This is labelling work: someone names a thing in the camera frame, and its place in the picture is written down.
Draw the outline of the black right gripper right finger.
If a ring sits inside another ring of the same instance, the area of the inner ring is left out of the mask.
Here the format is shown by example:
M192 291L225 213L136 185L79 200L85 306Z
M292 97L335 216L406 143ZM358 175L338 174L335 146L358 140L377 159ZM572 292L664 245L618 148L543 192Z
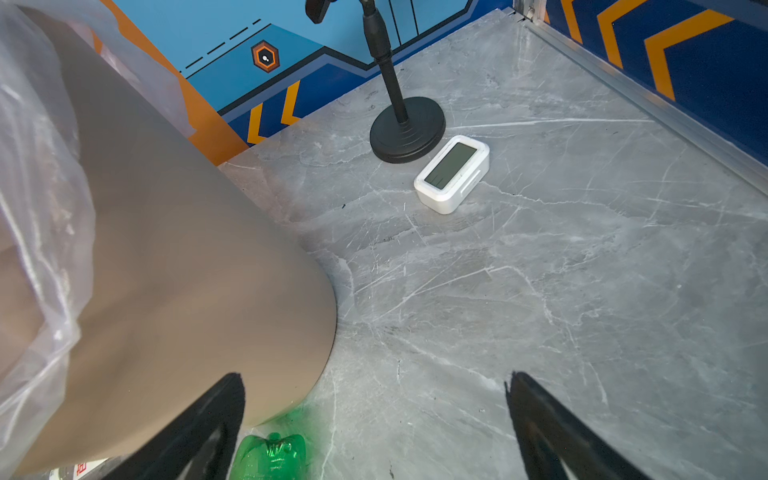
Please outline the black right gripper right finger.
M646 479L525 372L514 372L505 396L530 479Z

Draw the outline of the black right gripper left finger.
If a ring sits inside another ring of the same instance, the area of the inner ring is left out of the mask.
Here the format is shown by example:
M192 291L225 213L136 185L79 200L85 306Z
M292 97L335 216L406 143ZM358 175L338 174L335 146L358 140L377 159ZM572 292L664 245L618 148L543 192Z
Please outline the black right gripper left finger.
M106 477L225 479L244 409L241 375L228 373Z

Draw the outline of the green sprite bottle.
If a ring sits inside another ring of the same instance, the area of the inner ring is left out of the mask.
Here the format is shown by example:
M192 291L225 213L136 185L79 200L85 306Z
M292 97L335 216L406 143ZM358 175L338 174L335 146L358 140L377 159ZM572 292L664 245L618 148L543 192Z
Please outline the green sprite bottle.
M307 479L307 446L299 434L282 437L274 432L266 438L246 436L234 456L231 480Z

